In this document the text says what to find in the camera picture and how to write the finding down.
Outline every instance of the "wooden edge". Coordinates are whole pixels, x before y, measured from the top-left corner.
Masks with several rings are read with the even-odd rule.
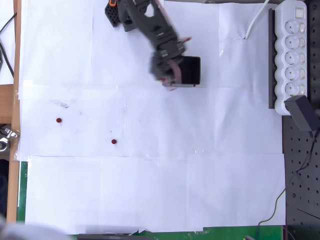
[[[21,0],[14,0],[14,12],[16,16],[15,28],[15,57],[13,77],[13,98],[12,98],[12,119],[11,128],[14,132],[20,133],[20,101],[19,90],[19,66],[20,66],[20,36],[21,36]],[[18,185],[19,185],[19,162],[17,160],[18,139],[11,140],[9,181],[8,181],[8,202],[6,220],[14,223],[17,220],[18,206]]]
[[[0,123],[11,124],[13,84],[0,85]]]

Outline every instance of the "black pegboard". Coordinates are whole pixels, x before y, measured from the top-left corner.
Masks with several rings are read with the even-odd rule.
[[[297,128],[291,116],[283,117],[282,130],[286,184],[294,174],[285,193],[286,222],[307,228],[318,225],[320,231],[320,139],[314,143],[308,167],[297,174],[294,172],[307,158],[313,139]]]
[[[308,96],[314,108],[320,108],[320,0],[307,0]]]
[[[307,0],[308,99],[320,108],[320,0]],[[299,131],[290,116],[282,119],[285,181],[301,167],[312,146],[308,132]],[[320,233],[320,137],[309,166],[292,178],[286,189],[286,222],[289,226]]]

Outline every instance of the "green mat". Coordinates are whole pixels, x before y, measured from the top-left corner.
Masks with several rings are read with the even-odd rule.
[[[24,222],[26,219],[26,196],[28,180],[28,163],[20,162],[20,190],[18,207],[16,212],[17,221]],[[243,227],[205,227],[203,231],[196,232],[148,232],[138,233],[141,236],[152,237],[153,240],[242,240],[243,236],[255,237],[256,226]],[[282,226],[261,226],[259,240],[282,240]]]

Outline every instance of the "metal clamp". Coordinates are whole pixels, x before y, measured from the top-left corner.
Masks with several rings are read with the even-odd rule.
[[[14,131],[10,130],[9,128],[6,128],[5,132],[7,133],[6,137],[3,137],[0,139],[0,152],[3,152],[8,148],[10,144],[9,143],[10,138],[18,137],[18,135]]]

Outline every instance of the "power strip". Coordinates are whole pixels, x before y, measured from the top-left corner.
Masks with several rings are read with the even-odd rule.
[[[274,108],[280,115],[290,115],[285,100],[307,96],[307,6],[300,0],[285,0],[275,8],[274,31],[277,36],[274,77],[277,97]]]

